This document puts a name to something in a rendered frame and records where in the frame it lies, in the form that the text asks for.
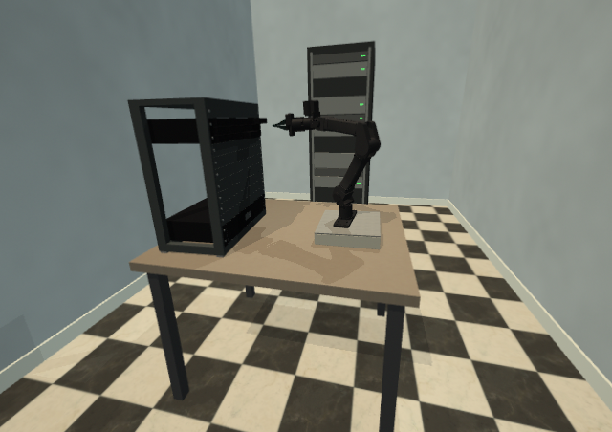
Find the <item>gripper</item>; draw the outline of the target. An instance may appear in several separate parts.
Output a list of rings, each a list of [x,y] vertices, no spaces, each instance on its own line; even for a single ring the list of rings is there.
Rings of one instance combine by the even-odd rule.
[[[303,122],[303,119],[304,118],[294,119],[294,114],[288,113],[288,114],[285,114],[284,120],[282,120],[278,124],[274,124],[273,127],[278,127],[283,130],[289,130],[289,136],[295,136],[294,131],[304,130],[303,125],[301,125],[301,123]],[[282,125],[282,123],[286,123],[286,126],[276,126],[276,125]]]

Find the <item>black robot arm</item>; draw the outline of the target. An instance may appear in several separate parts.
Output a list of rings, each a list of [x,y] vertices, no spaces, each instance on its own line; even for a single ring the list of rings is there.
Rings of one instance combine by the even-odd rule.
[[[353,210],[353,204],[351,204],[354,202],[352,194],[354,193],[355,184],[367,163],[381,147],[376,123],[372,120],[356,121],[329,116],[321,117],[318,100],[303,101],[303,112],[305,116],[311,117],[295,117],[294,119],[304,118],[301,123],[304,130],[294,132],[316,129],[318,131],[334,131],[356,136],[354,158],[342,181],[333,191],[333,199],[339,206],[339,216],[334,222],[334,227],[349,228],[357,214],[357,210]]]

